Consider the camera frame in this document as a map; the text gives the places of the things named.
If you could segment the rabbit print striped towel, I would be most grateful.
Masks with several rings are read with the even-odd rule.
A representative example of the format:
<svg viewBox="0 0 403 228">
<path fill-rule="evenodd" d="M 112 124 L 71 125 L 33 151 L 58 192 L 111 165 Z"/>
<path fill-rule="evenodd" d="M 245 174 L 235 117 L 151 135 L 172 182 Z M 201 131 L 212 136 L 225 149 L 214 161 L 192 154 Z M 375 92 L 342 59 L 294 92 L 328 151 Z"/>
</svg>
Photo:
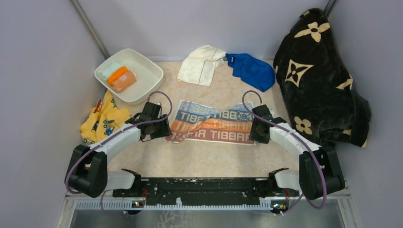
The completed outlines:
<svg viewBox="0 0 403 228">
<path fill-rule="evenodd" d="M 180 100 L 171 121 L 172 134 L 165 140 L 171 143 L 198 140 L 255 145 L 250 139 L 252 122 L 253 116 L 242 103 L 218 111 L 196 102 Z"/>
</svg>

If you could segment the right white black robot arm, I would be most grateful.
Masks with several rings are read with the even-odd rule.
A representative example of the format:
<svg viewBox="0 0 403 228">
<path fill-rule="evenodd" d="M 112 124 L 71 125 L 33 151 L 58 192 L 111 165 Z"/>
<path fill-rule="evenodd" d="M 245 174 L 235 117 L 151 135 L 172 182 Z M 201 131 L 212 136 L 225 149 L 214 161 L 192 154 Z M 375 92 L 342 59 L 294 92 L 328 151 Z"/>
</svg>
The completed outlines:
<svg viewBox="0 0 403 228">
<path fill-rule="evenodd" d="M 345 188 L 345 179 L 335 148 L 320 146 L 293 130 L 284 119 L 255 118 L 250 139 L 258 143 L 273 141 L 298 159 L 298 171 L 281 168 L 269 174 L 268 191 L 274 196 L 286 189 L 301 192 L 315 200 Z"/>
</svg>

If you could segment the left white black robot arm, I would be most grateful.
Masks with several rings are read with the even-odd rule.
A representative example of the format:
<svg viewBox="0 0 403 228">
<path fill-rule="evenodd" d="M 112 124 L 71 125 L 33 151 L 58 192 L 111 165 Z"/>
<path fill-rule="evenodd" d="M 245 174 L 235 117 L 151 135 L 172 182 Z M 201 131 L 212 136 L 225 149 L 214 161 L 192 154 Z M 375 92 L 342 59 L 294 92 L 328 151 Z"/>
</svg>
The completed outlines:
<svg viewBox="0 0 403 228">
<path fill-rule="evenodd" d="M 106 191 L 124 190 L 130 196 L 142 192 L 139 175 L 131 170 L 109 171 L 109 162 L 128 146 L 147 135 L 151 139 L 170 135 L 168 116 L 148 121 L 134 120 L 90 146 L 80 144 L 73 149 L 64 180 L 71 194 L 83 193 L 96 198 Z"/>
</svg>

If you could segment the yellow cartoon print towel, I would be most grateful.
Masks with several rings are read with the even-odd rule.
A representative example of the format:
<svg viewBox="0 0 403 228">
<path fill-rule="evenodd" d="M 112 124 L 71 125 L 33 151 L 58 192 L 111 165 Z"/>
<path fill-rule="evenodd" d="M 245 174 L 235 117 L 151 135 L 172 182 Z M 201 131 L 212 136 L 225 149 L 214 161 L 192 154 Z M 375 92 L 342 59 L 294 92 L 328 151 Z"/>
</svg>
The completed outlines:
<svg viewBox="0 0 403 228">
<path fill-rule="evenodd" d="M 84 144 L 91 145 L 105 139 L 121 128 L 129 118 L 131 114 L 128 108 L 117 108 L 113 95 L 106 92 L 80 126 Z"/>
</svg>

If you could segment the blue towel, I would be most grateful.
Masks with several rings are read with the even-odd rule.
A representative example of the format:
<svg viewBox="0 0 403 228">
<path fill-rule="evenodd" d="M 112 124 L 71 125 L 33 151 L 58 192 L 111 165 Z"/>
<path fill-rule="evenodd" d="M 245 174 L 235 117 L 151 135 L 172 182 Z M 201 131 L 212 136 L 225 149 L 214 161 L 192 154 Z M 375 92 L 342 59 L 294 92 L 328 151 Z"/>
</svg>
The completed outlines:
<svg viewBox="0 0 403 228">
<path fill-rule="evenodd" d="M 242 82 L 261 92 L 266 92 L 274 85 L 275 71 L 269 63 L 246 53 L 226 53 L 225 57 L 228 66 L 233 69 L 232 76 L 240 78 Z"/>
</svg>

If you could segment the orange rolled towel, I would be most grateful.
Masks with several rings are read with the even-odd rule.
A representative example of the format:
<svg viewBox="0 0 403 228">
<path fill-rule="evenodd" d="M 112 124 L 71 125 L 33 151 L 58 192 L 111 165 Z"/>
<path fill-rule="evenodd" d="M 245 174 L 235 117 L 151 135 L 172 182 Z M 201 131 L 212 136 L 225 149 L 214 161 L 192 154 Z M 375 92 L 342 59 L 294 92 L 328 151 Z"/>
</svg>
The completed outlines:
<svg viewBox="0 0 403 228">
<path fill-rule="evenodd" d="M 136 83 L 136 81 L 136 75 L 125 66 L 118 69 L 107 79 L 107 83 L 117 93 L 126 90 L 129 86 Z"/>
</svg>

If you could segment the white square plastic basin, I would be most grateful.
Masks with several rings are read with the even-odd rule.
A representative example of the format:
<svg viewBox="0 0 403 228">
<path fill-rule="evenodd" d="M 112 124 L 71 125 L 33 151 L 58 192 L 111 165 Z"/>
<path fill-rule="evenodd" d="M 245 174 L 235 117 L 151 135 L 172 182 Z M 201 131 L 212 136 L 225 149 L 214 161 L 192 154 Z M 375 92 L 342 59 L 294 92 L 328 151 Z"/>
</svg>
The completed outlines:
<svg viewBox="0 0 403 228">
<path fill-rule="evenodd" d="M 126 48 L 105 60 L 95 78 L 112 94 L 129 105 L 145 101 L 163 80 L 163 70 L 139 52 Z"/>
</svg>

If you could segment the light green rolled towel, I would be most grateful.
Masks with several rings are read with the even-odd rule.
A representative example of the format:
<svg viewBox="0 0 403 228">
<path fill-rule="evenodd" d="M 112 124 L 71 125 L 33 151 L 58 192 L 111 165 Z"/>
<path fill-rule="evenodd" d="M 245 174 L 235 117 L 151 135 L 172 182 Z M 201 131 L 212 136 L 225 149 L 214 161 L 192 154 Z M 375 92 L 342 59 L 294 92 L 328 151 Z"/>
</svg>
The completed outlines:
<svg viewBox="0 0 403 228">
<path fill-rule="evenodd" d="M 103 69 L 99 70 L 99 77 L 102 80 L 107 80 L 113 73 L 115 73 L 118 69 L 122 67 L 121 64 L 117 62 L 112 62 L 108 66 L 104 67 Z"/>
</svg>

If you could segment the black floral pattern blanket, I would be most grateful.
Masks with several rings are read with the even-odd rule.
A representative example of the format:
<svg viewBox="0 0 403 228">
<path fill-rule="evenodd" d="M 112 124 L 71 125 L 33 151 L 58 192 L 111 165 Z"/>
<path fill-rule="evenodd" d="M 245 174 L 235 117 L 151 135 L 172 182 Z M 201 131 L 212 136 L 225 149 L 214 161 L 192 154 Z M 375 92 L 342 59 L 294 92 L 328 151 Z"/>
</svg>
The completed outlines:
<svg viewBox="0 0 403 228">
<path fill-rule="evenodd" d="M 367 146 L 371 109 L 353 89 L 323 11 L 304 12 L 273 62 L 291 126 L 320 145 Z"/>
</svg>

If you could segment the cream white towel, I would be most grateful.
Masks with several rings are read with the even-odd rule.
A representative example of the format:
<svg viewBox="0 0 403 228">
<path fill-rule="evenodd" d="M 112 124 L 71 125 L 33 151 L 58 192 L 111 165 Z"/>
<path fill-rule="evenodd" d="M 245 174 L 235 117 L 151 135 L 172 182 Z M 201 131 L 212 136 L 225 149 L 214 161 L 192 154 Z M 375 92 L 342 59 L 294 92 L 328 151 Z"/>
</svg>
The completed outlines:
<svg viewBox="0 0 403 228">
<path fill-rule="evenodd" d="M 177 79 L 191 84 L 210 86 L 217 66 L 224 64 L 226 52 L 205 45 L 191 52 L 182 62 Z"/>
</svg>

